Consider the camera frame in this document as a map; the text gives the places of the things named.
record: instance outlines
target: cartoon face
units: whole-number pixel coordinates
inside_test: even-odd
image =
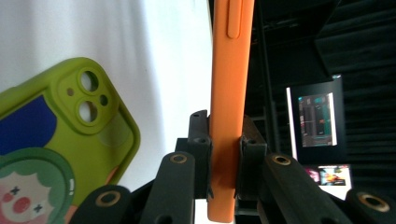
[[[50,188],[40,184],[37,174],[0,178],[0,223],[47,223],[53,210],[49,197]]]

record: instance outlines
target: computer screen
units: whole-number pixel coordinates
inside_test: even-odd
[[[341,76],[286,88],[291,151],[301,164],[343,163],[344,99]]]

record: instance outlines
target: orange phone case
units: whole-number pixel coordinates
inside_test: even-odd
[[[213,141],[208,218],[232,222],[254,0],[217,0],[209,134]]]

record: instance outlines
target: black metal frame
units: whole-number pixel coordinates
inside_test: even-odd
[[[130,192],[103,186],[91,193],[70,223],[194,223],[194,200],[210,190],[211,140],[207,112],[191,115],[189,138],[163,157],[156,178]],[[235,199],[255,203],[261,223],[392,223],[396,203],[371,189],[353,189],[346,201],[322,191],[294,158],[267,153],[264,139],[245,117]],[[235,213],[244,207],[239,203]]]

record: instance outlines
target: cartoon character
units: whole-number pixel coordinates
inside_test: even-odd
[[[50,188],[43,186],[37,174],[12,173],[0,179],[0,223],[48,223],[53,206]]]
[[[0,158],[0,223],[65,223],[74,177],[56,152],[40,147]]]

